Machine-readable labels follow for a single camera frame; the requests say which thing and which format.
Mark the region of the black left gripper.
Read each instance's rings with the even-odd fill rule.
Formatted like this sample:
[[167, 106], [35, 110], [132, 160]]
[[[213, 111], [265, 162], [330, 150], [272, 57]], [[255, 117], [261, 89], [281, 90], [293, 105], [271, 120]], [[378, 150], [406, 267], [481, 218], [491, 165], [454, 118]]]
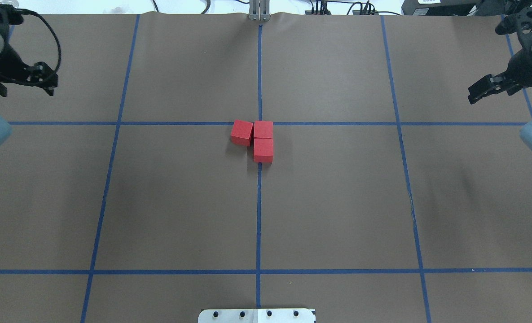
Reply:
[[58, 75], [48, 64], [34, 64], [30, 74], [27, 66], [16, 51], [4, 41], [0, 41], [0, 96], [8, 96], [5, 83], [13, 83], [23, 86], [36, 86], [48, 94], [54, 96], [54, 90], [58, 87]]

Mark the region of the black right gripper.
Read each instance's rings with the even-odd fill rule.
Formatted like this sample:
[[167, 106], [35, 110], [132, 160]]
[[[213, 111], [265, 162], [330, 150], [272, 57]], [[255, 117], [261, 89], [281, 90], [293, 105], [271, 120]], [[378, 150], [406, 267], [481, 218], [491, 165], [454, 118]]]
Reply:
[[490, 95], [506, 90], [509, 96], [532, 87], [532, 53], [527, 49], [518, 51], [509, 61], [505, 76], [485, 75], [468, 87], [469, 104], [473, 105]]

